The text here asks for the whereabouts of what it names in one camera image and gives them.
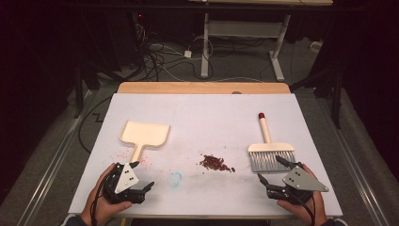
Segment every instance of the table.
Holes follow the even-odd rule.
[[[144,121],[169,124],[166,144],[145,150],[135,172],[155,181],[146,200],[118,214],[129,218],[246,218],[293,216],[266,197],[250,168],[247,146],[263,142],[258,113],[263,111],[275,142],[295,147],[297,161],[307,163],[328,186],[327,215],[342,215],[323,163],[311,140],[294,94],[285,84],[267,83],[123,83],[114,95],[91,152],[70,213],[80,213],[98,175],[111,162],[125,163],[132,147],[119,141],[123,124]],[[205,154],[223,157],[235,172],[207,170]],[[266,174],[282,186],[284,173]]]
[[[332,0],[207,0],[210,3],[225,4],[256,4],[256,5],[304,5],[307,7],[331,6]],[[285,15],[281,23],[266,22],[238,22],[238,21],[216,21],[209,20],[209,13],[205,13],[203,49],[200,76],[208,77],[209,54],[209,36],[234,36],[234,37],[253,37],[253,38],[277,38],[274,51],[269,52],[270,60],[275,72],[277,81],[284,82],[281,66],[279,65],[279,50],[284,41],[285,32],[288,28],[291,15]]]

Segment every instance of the hand brush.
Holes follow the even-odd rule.
[[[295,162],[294,147],[288,143],[272,143],[267,128],[267,121],[264,113],[259,113],[264,143],[251,144],[248,147],[252,171],[254,172],[278,172],[289,171],[276,160],[276,156],[281,156],[290,162]]]

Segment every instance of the human hand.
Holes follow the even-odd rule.
[[[305,164],[303,169],[310,175],[316,178],[314,173]],[[313,191],[313,199],[309,199],[305,203],[314,214],[314,225],[322,225],[327,221],[326,210],[324,206],[323,197],[320,191]],[[311,216],[308,211],[302,205],[292,205],[287,201],[279,200],[277,205],[281,206],[285,210],[294,214],[297,218],[302,220],[304,223],[311,225]]]
[[[97,181],[96,186],[91,190],[90,194],[88,195],[88,200],[86,202],[85,209],[83,210],[82,214],[80,217],[82,220],[87,224],[87,226],[91,226],[91,205],[93,204],[95,198],[96,198],[96,192],[100,187],[100,183],[105,177],[106,174],[108,174],[113,168],[115,167],[115,164],[111,164],[104,172],[101,174],[99,180]],[[129,207],[132,206],[131,202],[120,202],[117,204],[111,204],[109,203],[104,197],[103,197],[103,189],[100,191],[100,198],[97,200],[97,206],[96,206],[96,213],[95,213],[95,218],[97,220],[97,225],[103,225],[109,218],[112,216],[116,215],[118,212],[121,212]]]

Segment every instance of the wire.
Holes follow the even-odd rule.
[[[79,139],[80,145],[82,146],[82,148],[83,148],[87,153],[91,153],[91,150],[89,150],[89,149],[85,146],[85,144],[83,143],[83,140],[82,140],[81,133],[82,133],[83,124],[85,123],[85,121],[86,121],[86,119],[88,118],[88,116],[91,115],[91,113],[92,113],[99,105],[101,105],[102,103],[106,102],[107,100],[111,100],[111,99],[112,99],[112,96],[107,97],[107,98],[103,99],[102,101],[100,101],[98,104],[96,104],[93,108],[91,108],[91,110],[90,110],[90,111],[87,113],[87,115],[83,118],[82,123],[79,125],[79,130],[78,130],[78,132],[77,132],[77,137],[78,137],[78,139]]]
[[[102,179],[100,182],[99,187],[97,188],[96,191],[96,196],[94,197],[94,201],[91,203],[90,206],[90,216],[91,216],[91,225],[92,226],[97,226],[97,219],[96,219],[96,209],[97,209],[97,201],[102,197],[100,196],[100,192],[103,189],[105,181],[108,179],[108,177],[111,175],[110,172],[108,172],[105,177]]]
[[[306,205],[302,200],[300,200],[294,194],[291,194],[290,197],[294,198],[297,202],[299,202],[305,208],[305,210],[308,212],[309,216],[311,216],[311,226],[314,226],[314,214],[311,212],[311,209],[308,207],[308,205]]]

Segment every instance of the white table surface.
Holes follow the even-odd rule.
[[[133,147],[120,141],[126,121],[169,124],[167,142],[143,151],[138,179],[155,181],[142,204],[119,213],[134,218],[291,218],[266,196],[251,171],[247,147],[262,143],[258,114],[266,116],[272,142],[290,143],[330,188],[322,193],[328,216],[342,210],[294,94],[114,94],[69,212],[82,212],[89,191],[112,163],[129,161]],[[204,154],[224,158],[235,172],[207,170]],[[283,186],[286,173],[265,174]]]

